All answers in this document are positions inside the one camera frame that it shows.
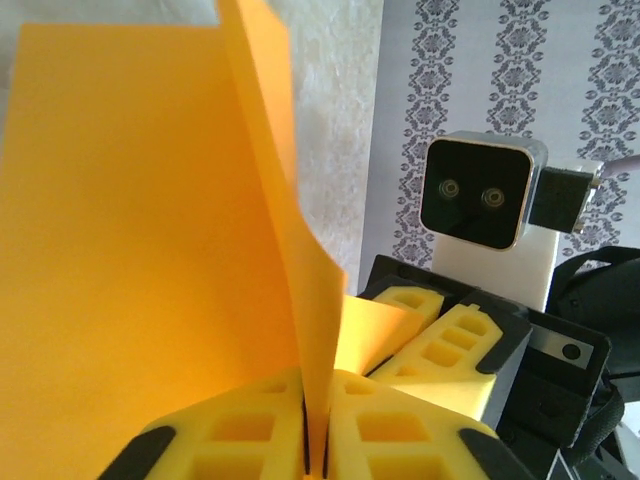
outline orange sheet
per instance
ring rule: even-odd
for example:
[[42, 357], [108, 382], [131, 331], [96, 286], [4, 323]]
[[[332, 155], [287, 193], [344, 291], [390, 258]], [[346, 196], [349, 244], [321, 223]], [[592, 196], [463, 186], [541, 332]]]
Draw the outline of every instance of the orange sheet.
[[294, 191], [286, 182], [287, 172], [295, 164], [292, 122], [280, 113], [291, 102], [286, 30], [260, 0], [220, 0], [218, 7], [223, 26], [227, 27], [223, 33], [228, 51], [232, 52], [231, 67], [238, 91], [242, 92], [240, 102], [263, 186], [268, 192], [267, 203], [291, 291], [309, 424], [311, 470], [319, 474], [329, 424], [344, 274], [311, 234], [298, 210]]

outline yellow 3d printed part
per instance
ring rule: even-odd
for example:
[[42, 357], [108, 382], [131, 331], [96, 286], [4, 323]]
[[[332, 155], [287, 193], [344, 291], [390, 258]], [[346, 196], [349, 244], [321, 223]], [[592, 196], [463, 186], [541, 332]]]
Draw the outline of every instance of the yellow 3d printed part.
[[22, 31], [0, 175], [7, 478], [94, 478], [139, 425], [298, 364], [321, 462], [343, 274], [290, 185], [286, 32], [262, 2], [219, 8], [220, 28]]
[[129, 478], [147, 460], [145, 480], [300, 480], [302, 412], [295, 369], [153, 422], [103, 476]]
[[422, 315], [421, 331], [438, 318], [443, 300], [442, 295], [433, 290], [406, 286], [389, 287], [374, 298], [376, 302], [386, 303]]
[[529, 478], [508, 476], [519, 466], [486, 425], [350, 372], [335, 372], [328, 456], [330, 480], [491, 478], [482, 458]]
[[334, 367], [364, 375], [413, 339], [423, 324], [421, 313], [347, 295]]
[[496, 375], [480, 373], [476, 366], [501, 337], [478, 307], [456, 305], [371, 378], [481, 420]]

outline patterned wallpaper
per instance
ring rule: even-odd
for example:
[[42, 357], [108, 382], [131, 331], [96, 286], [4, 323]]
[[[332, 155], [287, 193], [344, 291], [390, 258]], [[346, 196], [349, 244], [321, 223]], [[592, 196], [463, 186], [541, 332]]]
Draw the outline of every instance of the patterned wallpaper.
[[[393, 91], [395, 105], [378, 108], [390, 84], [404, 94]], [[420, 224], [419, 208], [425, 148], [438, 135], [533, 136], [551, 156], [605, 162], [637, 151], [640, 0], [387, 1], [374, 115], [361, 276], [376, 249], [429, 266], [434, 235]], [[386, 167], [380, 173], [379, 163]], [[639, 204], [637, 177], [630, 182], [631, 173], [619, 172], [604, 180], [583, 232], [561, 238], [558, 262], [604, 245], [640, 246], [628, 208]], [[372, 185], [395, 189], [395, 198], [376, 202]]]

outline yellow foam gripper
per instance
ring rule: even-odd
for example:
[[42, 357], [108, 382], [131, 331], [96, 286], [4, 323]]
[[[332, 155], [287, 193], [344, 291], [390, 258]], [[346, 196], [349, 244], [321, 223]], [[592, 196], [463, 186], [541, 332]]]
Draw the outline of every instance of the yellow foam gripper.
[[371, 378], [422, 400], [481, 420], [496, 381], [476, 366], [503, 333], [476, 305], [456, 305]]
[[[293, 369], [156, 420], [143, 435], [170, 427], [175, 436], [145, 480], [300, 480], [302, 398]], [[126, 456], [105, 473], [115, 475]]]
[[433, 290], [418, 286], [391, 286], [374, 301], [414, 312], [423, 318], [420, 331], [431, 325], [440, 315], [444, 297]]
[[488, 478], [459, 432], [487, 426], [381, 383], [337, 371], [329, 429], [331, 480]]
[[365, 374], [413, 339], [424, 325], [422, 313], [345, 296], [334, 367]]

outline robot eye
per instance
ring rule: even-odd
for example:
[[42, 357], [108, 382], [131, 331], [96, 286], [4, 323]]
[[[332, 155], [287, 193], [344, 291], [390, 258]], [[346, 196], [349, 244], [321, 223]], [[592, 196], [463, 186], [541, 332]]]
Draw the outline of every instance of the robot eye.
[[445, 200], [452, 200], [458, 196], [458, 193], [460, 193], [460, 186], [458, 185], [458, 182], [449, 178], [440, 183], [439, 190], [442, 198]]
[[487, 188], [482, 192], [482, 203], [491, 209], [500, 208], [504, 204], [504, 192], [499, 188]]

